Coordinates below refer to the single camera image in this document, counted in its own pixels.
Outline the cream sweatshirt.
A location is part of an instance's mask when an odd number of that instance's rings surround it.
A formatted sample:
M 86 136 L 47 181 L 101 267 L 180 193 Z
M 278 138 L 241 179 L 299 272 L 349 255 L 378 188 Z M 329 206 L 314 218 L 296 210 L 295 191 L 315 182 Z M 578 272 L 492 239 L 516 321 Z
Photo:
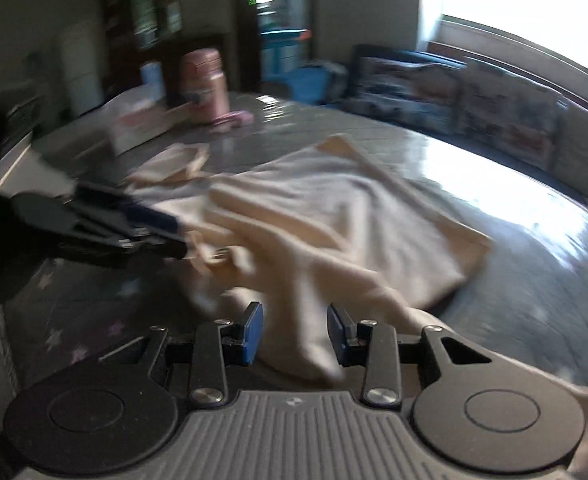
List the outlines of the cream sweatshirt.
M 487 350 L 562 387 L 586 430 L 566 465 L 481 474 L 446 462 L 405 415 L 359 401 L 364 369 L 337 362 L 330 306 L 398 334 L 448 326 L 430 307 L 469 281 L 492 243 L 442 214 L 344 136 L 242 174 L 205 177 L 204 145 L 175 144 L 132 170 L 130 196 L 179 222 L 177 269 L 210 318 L 265 308 L 258 356 L 274 376 L 323 391 L 243 391 L 189 416 L 154 466 L 168 479 L 576 479 L 588 474 L 588 388 Z

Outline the white tissue pack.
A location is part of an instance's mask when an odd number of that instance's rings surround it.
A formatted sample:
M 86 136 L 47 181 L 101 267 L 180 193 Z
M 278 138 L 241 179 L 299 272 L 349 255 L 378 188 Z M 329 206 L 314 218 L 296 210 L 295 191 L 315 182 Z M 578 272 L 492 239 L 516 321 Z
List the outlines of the white tissue pack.
M 104 105 L 108 140 L 116 156 L 161 136 L 175 126 L 190 122 L 185 105 L 169 108 L 156 97 L 156 88 L 152 84 L 144 84 L 119 94 Z

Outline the quilted star tablecloth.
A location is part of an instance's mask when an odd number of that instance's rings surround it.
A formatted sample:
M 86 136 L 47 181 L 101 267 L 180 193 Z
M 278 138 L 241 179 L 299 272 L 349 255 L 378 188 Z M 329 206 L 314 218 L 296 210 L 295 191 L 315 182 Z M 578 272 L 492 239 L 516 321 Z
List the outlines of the quilted star tablecloth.
M 435 312 L 462 336 L 588 386 L 588 208 L 525 174 L 419 133 L 332 108 L 237 94 L 254 124 L 230 133 L 178 130 L 119 158 L 62 134 L 37 150 L 70 174 L 119 181 L 175 142 L 206 142 L 209 170 L 236 174 L 345 133 L 437 207 L 494 242 L 471 284 Z M 3 309 L 23 387 L 156 323 L 187 333 L 196 314 L 156 264 L 108 270 L 48 260 Z

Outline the pink cartoon water bottle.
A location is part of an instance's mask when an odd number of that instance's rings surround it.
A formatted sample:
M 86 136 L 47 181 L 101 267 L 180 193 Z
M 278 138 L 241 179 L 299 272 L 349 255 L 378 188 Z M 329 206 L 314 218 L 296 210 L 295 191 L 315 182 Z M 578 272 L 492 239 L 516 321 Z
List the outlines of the pink cartoon water bottle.
M 181 94 L 192 124 L 211 125 L 230 112 L 227 78 L 217 49 L 183 55 L 180 74 Z

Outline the white refrigerator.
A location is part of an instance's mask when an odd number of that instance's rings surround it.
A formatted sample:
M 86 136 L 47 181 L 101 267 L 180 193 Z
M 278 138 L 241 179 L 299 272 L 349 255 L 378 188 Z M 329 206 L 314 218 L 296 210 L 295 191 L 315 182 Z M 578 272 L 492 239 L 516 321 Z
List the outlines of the white refrigerator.
M 70 108 L 77 117 L 103 102 L 93 22 L 85 20 L 67 27 L 60 36 L 60 47 Z

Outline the dark wooden cabinet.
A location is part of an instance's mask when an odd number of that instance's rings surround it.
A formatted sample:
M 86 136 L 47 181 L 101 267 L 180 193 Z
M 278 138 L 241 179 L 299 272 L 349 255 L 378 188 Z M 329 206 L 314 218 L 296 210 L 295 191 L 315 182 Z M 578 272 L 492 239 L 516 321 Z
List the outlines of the dark wooden cabinet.
M 202 48 L 228 58 L 233 39 L 231 0 L 99 0 L 109 100 L 143 84 L 141 66 L 160 64 L 168 106 L 183 103 L 181 60 Z

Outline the plain beige cushion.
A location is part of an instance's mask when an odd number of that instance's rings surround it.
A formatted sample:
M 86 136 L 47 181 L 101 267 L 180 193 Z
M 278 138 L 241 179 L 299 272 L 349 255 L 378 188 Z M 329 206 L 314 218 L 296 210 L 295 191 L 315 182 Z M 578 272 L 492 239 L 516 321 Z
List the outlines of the plain beige cushion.
M 574 103 L 564 113 L 553 173 L 588 198 L 588 110 Z

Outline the blue sofa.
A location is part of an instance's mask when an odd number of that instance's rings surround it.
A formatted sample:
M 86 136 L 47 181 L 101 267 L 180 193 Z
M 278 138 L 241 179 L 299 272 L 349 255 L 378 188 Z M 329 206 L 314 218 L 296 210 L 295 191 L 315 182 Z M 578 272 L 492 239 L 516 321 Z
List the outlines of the blue sofa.
M 588 110 L 479 58 L 360 44 L 346 65 L 309 61 L 260 90 L 424 133 L 588 200 Z

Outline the middle butterfly cushion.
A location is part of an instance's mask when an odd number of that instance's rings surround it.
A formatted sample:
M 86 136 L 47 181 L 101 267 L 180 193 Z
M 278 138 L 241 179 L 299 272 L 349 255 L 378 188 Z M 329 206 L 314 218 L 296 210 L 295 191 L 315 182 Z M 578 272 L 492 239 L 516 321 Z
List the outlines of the middle butterfly cushion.
M 564 96 L 492 63 L 467 58 L 457 132 L 547 170 L 556 148 Z

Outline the butterfly cushion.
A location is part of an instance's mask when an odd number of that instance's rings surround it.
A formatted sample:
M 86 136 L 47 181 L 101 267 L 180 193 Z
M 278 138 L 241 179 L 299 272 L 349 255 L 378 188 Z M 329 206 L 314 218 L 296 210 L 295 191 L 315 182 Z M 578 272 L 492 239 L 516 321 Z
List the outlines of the butterfly cushion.
M 416 131 L 456 132 L 464 67 L 366 56 L 342 110 Z
M 457 132 L 547 170 L 556 148 L 564 96 L 492 63 L 467 58 Z

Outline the left butterfly cushion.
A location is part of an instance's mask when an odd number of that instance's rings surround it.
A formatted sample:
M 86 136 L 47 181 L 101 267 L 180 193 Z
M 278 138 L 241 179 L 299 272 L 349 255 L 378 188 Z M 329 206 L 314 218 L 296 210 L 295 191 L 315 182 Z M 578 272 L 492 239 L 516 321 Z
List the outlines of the left butterfly cushion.
M 464 67 L 366 56 L 342 110 L 416 131 L 456 132 Z

